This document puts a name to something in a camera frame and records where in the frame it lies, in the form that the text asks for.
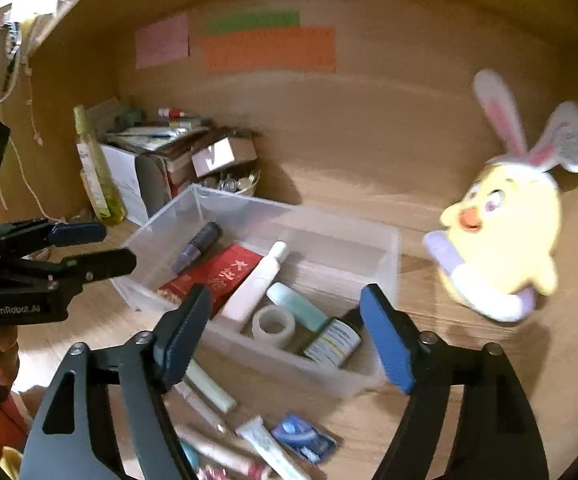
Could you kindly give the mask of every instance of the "white tube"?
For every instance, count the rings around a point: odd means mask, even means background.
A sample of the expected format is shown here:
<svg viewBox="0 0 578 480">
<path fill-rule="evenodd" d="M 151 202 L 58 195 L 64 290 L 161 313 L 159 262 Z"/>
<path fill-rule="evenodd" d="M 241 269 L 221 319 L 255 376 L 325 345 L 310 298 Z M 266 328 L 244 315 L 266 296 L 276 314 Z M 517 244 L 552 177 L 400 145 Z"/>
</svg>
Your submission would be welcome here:
<svg viewBox="0 0 578 480">
<path fill-rule="evenodd" d="M 280 271 L 280 263 L 287 253 L 287 244 L 276 242 L 269 254 L 260 260 L 253 272 L 240 284 L 228 299 L 222 310 L 213 318 L 213 322 L 240 332 L 264 293 L 273 283 Z"/>
<path fill-rule="evenodd" d="M 311 480 L 266 430 L 261 416 L 245 422 L 237 428 L 236 433 L 251 444 L 283 480 Z"/>
<path fill-rule="evenodd" d="M 240 473 L 252 480 L 267 480 L 271 474 L 271 468 L 264 466 L 253 458 L 246 458 L 224 446 L 209 440 L 205 436 L 190 428 L 176 424 L 174 426 L 178 438 L 195 447 L 196 451 L 214 462 L 232 471 Z"/>
</svg>

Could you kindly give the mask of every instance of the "paper note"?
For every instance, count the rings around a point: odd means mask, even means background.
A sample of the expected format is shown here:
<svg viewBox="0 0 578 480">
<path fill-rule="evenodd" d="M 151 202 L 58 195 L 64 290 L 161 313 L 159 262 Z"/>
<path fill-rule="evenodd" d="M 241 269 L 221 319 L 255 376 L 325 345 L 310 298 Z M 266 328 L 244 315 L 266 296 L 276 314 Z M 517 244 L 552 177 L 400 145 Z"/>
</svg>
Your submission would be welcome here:
<svg viewBox="0 0 578 480">
<path fill-rule="evenodd" d="M 209 36 L 230 34 L 254 28 L 297 27 L 300 25 L 298 10 L 262 10 L 255 12 L 234 12 L 215 18 L 207 25 Z"/>
<path fill-rule="evenodd" d="M 333 27 L 272 27 L 211 36 L 202 42 L 213 74 L 253 70 L 336 71 Z"/>
<path fill-rule="evenodd" d="M 188 56 L 189 30 L 185 13 L 136 30 L 136 68 L 156 66 Z"/>
</svg>

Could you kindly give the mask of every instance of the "light green tube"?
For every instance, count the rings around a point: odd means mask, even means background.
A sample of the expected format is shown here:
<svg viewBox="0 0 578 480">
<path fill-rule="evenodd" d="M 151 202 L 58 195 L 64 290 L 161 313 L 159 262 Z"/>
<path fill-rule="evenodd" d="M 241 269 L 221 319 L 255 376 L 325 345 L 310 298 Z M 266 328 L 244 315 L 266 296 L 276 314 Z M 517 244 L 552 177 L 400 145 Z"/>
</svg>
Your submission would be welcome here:
<svg viewBox="0 0 578 480">
<path fill-rule="evenodd" d="M 189 362 L 189 366 L 186 369 L 186 376 L 222 413 L 229 413 L 235 408 L 237 404 L 236 399 L 218 386 L 218 384 L 200 368 L 200 365 L 195 362 L 194 359 L 191 359 L 191 362 Z"/>
</svg>

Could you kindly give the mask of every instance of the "white cardboard box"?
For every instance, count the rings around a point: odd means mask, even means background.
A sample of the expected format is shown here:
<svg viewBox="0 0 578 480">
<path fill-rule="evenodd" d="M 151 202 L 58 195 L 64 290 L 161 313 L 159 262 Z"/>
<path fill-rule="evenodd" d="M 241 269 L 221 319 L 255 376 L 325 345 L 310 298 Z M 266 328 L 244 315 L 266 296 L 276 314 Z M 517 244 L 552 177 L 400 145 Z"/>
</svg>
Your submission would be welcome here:
<svg viewBox="0 0 578 480">
<path fill-rule="evenodd" d="M 111 178 L 127 209 L 127 219 L 143 226 L 170 200 L 168 182 L 155 160 L 102 145 Z"/>
<path fill-rule="evenodd" d="M 192 155 L 198 177 L 230 166 L 256 160 L 258 154 L 251 139 L 226 137 Z"/>
</svg>

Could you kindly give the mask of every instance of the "bunny ears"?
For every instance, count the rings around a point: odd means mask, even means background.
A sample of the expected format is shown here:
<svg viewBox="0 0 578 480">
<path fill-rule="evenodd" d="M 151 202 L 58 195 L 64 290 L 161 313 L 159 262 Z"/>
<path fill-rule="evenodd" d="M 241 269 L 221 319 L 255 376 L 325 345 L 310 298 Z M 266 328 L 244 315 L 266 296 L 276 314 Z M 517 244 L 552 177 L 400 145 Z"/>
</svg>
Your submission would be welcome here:
<svg viewBox="0 0 578 480">
<path fill-rule="evenodd" d="M 520 162 L 539 172 L 561 165 L 578 173 L 578 105 L 561 103 L 553 111 L 544 133 L 529 152 L 515 99 L 504 80 L 493 70 L 481 70 L 473 79 L 473 91 L 507 154 L 490 162 Z"/>
</svg>

